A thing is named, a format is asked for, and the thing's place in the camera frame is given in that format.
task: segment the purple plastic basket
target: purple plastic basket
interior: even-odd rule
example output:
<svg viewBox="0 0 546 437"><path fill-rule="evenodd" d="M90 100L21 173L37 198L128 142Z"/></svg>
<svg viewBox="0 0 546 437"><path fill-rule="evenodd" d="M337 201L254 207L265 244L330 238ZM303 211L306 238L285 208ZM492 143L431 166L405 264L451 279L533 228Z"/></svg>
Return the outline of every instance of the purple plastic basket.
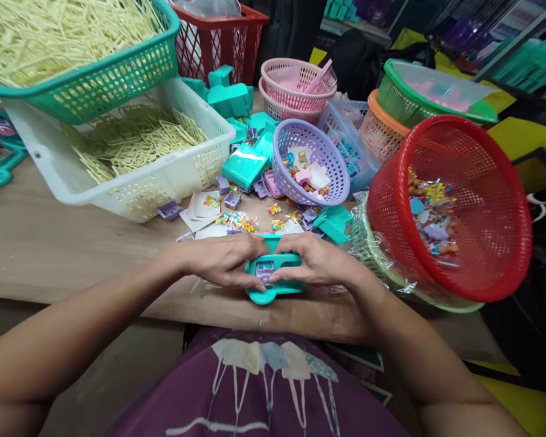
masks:
<svg viewBox="0 0 546 437"><path fill-rule="evenodd" d="M309 147L311 163L318 162L327 168L332 181L329 194L319 200L305 191L292 177L283 160L290 147ZM348 197L350 177L344 158L335 144L320 129L307 121L290 118L279 123L273 136L273 178L277 187L291 200L302 205L339 205Z"/></svg>

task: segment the purple shirt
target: purple shirt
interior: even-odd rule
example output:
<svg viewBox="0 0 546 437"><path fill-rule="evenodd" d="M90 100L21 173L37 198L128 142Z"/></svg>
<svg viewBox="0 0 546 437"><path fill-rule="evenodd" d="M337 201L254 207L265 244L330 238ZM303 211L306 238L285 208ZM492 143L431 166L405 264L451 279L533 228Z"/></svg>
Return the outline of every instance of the purple shirt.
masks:
<svg viewBox="0 0 546 437"><path fill-rule="evenodd" d="M106 436L409 437L390 412L309 340L203 328L178 365Z"/></svg>

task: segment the hand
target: hand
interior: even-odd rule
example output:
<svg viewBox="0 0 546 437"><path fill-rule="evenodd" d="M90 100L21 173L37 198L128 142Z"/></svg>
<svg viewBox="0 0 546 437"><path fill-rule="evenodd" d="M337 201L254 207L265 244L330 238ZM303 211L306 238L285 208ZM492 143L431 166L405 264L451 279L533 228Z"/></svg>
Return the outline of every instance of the hand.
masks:
<svg viewBox="0 0 546 437"><path fill-rule="evenodd" d="M242 233L174 243L159 257L163 263L179 263L182 276L195 274L221 286L265 291L263 281L244 272L244 264L266 254L269 248L263 237Z"/></svg>
<svg viewBox="0 0 546 437"><path fill-rule="evenodd" d="M299 253L302 265L280 268L269 279L271 282L298 280L310 284L342 284L348 287L360 275L370 273L364 264L311 232L284 235L275 253L287 252Z"/></svg>

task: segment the person's left hand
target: person's left hand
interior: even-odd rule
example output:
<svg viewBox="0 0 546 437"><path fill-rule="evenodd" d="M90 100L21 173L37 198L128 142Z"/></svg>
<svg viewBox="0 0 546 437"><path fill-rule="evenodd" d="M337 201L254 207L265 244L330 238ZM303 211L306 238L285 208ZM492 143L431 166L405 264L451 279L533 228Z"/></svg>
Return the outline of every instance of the person's left hand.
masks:
<svg viewBox="0 0 546 437"><path fill-rule="evenodd" d="M157 260L173 265L180 274L195 274L221 286L256 288L265 285L256 276L244 272L244 264L269 254L263 237L247 233L214 237L186 243L173 243Z"/></svg>

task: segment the green plastic basket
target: green plastic basket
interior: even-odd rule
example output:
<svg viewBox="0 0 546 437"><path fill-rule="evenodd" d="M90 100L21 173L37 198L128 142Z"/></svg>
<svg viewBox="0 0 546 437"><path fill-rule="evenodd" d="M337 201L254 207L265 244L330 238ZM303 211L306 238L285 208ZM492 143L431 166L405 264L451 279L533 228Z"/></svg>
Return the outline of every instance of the green plastic basket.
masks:
<svg viewBox="0 0 546 437"><path fill-rule="evenodd" d="M473 104L468 112L459 112L441 106L410 88L393 69L393 59L386 61L386 75L378 88L377 101L388 115L406 127L413 128L434 115L453 114L477 124L489 126L498 122L495 110L484 100Z"/></svg>
<svg viewBox="0 0 546 437"><path fill-rule="evenodd" d="M0 97L23 100L63 123L83 124L177 75L180 19L166 0L152 0L152 7L163 33L32 87L0 85Z"/></svg>
<svg viewBox="0 0 546 437"><path fill-rule="evenodd" d="M362 205L363 211L366 211L366 202L367 199L364 200ZM408 285L409 281L407 281L406 278L404 278L401 274L399 274L399 272L396 271L395 268L393 268L392 261L390 261L390 259L379 248L366 214L359 214L356 216L352 223L350 237L352 247L356 249L356 257L358 261L362 262L368 269L370 269L372 273L378 277L378 279L384 283L387 283L387 280L389 280L401 287ZM472 302L461 297L452 296L445 290L441 289L426 291L415 286L412 292L425 303L450 313L473 313L475 311L479 311L484 306L484 303ZM440 294L440 298L435 299L433 296L430 296L433 294L433 292ZM442 300L447 300L447 305L441 304Z"/></svg>

